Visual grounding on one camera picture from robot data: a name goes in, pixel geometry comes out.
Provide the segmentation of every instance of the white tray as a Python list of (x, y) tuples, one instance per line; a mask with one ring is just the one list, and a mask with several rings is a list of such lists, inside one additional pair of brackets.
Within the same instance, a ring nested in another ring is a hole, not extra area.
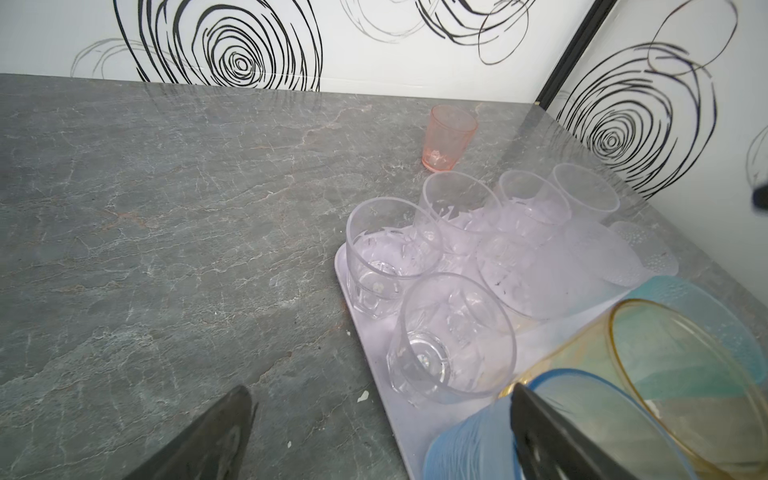
[[(400, 448), (400, 455), (406, 464), (408, 475), (411, 480), (421, 480), (424, 457), (432, 444), (432, 440), (479, 409), (490, 405), (493, 398), (472, 400), (456, 405), (430, 403), (429, 407), (418, 409), (408, 403), (390, 385), (386, 365), (386, 353), (389, 349), (392, 332), (395, 329), (397, 315), (385, 319), (373, 319), (352, 307), (346, 288), (348, 273), (346, 243), (336, 252), (334, 267), (341, 290), (344, 292), (344, 299), (355, 323), (357, 335), (362, 343), (362, 349), (366, 353), (368, 366), (373, 374), (373, 381), (376, 382), (379, 397), (384, 404), (384, 410), (389, 424), (392, 426), (392, 432), (395, 434), (397, 446)], [(518, 335), (518, 359), (515, 371), (524, 372), (529, 366), (552, 352), (582, 326), (589, 323), (591, 319), (597, 317), (625, 294), (626, 292), (578, 315), (550, 320)]]

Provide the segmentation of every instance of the pink shot glass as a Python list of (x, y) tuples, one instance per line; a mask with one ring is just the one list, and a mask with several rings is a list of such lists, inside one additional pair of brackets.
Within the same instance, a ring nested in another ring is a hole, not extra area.
[(451, 170), (464, 154), (478, 129), (478, 122), (452, 105), (437, 105), (429, 115), (422, 163), (428, 170)]

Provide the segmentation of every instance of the upside-down glass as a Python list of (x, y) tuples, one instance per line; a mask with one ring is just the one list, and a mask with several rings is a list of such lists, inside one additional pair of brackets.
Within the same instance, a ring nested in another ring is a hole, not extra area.
[(637, 254), (647, 270), (648, 278), (653, 275), (677, 275), (680, 268), (672, 250), (652, 230), (630, 222), (615, 222), (611, 231), (623, 238)]
[(552, 169), (548, 180), (568, 198), (573, 218), (599, 222), (621, 204), (613, 187), (588, 168), (559, 164)]
[(433, 273), (406, 294), (387, 366), (413, 405), (495, 395), (512, 377), (515, 333), (494, 295), (454, 273)]
[(768, 475), (766, 400), (728, 351), (679, 313), (623, 300), (515, 381), (528, 384), (562, 368), (623, 389), (670, 433), (701, 478)]
[[(658, 422), (600, 377), (581, 370), (551, 370), (528, 388), (639, 480), (696, 479)], [(427, 452), (424, 479), (522, 479), (510, 425), (511, 397), (443, 432)]]
[(752, 333), (719, 300), (694, 283), (676, 276), (655, 276), (625, 298), (650, 300), (682, 313), (716, 338), (755, 383), (766, 378), (766, 357)]
[(435, 106), (429, 114), (422, 163), (433, 172), (451, 170), (477, 129), (477, 120), (461, 108)]
[(534, 245), (552, 238), (571, 219), (568, 199), (549, 181), (523, 170), (507, 170), (493, 192), (502, 202), (498, 228)]
[(445, 256), (440, 270), (459, 273), (483, 235), (498, 231), (501, 203), (480, 180), (459, 172), (424, 180), (419, 206), (437, 220)]
[(395, 313), (407, 288), (442, 258), (437, 223), (407, 200), (379, 197), (346, 222), (347, 287), (352, 305), (375, 318)]
[(649, 275), (624, 239), (591, 221), (571, 221), (535, 251), (512, 235), (487, 235), (480, 276), (507, 306), (536, 320), (581, 312), (621, 295)]

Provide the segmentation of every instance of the stack of glasses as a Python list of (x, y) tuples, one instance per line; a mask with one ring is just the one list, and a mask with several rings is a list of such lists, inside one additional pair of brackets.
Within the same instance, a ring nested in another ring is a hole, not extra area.
[[(419, 205), (382, 197), (350, 214), (350, 301), (373, 321), (397, 316), (392, 387), (417, 407), (500, 398), (435, 440), (426, 478), (521, 478), (503, 397), (515, 382), (638, 478), (768, 478), (760, 346), (674, 277), (653, 232), (601, 223), (619, 203), (594, 172), (560, 164), (548, 179), (507, 171), (493, 190), (438, 172)], [(516, 333), (633, 288), (515, 378)]]
[(494, 190), (459, 172), (428, 177), (419, 205), (367, 200), (346, 228), (352, 305), (399, 315), (392, 386), (411, 403), (493, 396), (515, 367), (515, 333), (674, 275), (674, 255), (632, 223), (594, 172), (558, 165), (545, 180), (510, 170)]

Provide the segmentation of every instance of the black swirl pattern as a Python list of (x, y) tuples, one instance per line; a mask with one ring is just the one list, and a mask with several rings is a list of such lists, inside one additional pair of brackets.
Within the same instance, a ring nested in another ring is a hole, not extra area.
[(515, 53), (528, 32), (528, 10), (536, 0), (497, 0), (490, 11), (470, 0), (441, 0), (437, 5), (417, 0), (424, 22), (441, 38), (476, 46), (486, 65), (500, 63)]
[(746, 151), (746, 181), (753, 190), (768, 184), (768, 126), (752, 139)]
[(318, 91), (323, 43), (309, 0), (113, 0), (144, 81)]
[(695, 165), (715, 130), (717, 99), (710, 73), (685, 50), (645, 43), (592, 68), (572, 89), (557, 120), (651, 198)]
[[(690, 12), (692, 9), (698, 9), (698, 12)], [(715, 16), (717, 22), (706, 22), (705, 18), (699, 18), (697, 14), (707, 17)], [(674, 20), (677, 20), (677, 17), (680, 17), (681, 23), (675, 25)], [(676, 33), (686, 34), (694, 31), (700, 37), (687, 38), (684, 45), (688, 48), (688, 57), (696, 60), (698, 68), (702, 68), (723, 54), (730, 41), (733, 40), (738, 26), (739, 11), (733, 0), (686, 0), (667, 15), (650, 42), (674, 44), (678, 42), (667, 40), (670, 33), (674, 36)], [(647, 60), (648, 66), (654, 69), (653, 58), (648, 57)], [(680, 70), (677, 73), (667, 70), (667, 73), (686, 74), (688, 70)]]

